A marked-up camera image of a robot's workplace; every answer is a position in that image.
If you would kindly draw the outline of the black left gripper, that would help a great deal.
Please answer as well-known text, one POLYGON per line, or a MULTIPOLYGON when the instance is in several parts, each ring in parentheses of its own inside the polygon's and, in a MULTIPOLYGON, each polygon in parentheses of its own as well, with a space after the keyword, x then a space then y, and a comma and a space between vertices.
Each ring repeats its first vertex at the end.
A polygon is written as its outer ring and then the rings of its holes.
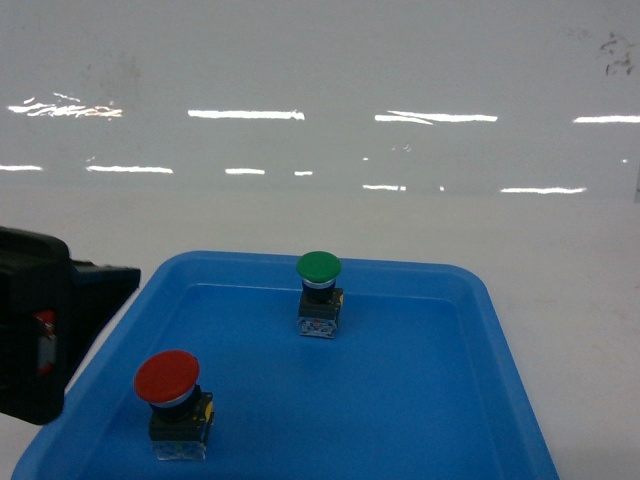
POLYGON ((74 260, 53 236, 2 228, 2 413, 58 418, 69 381, 140 279, 137 268, 74 260))

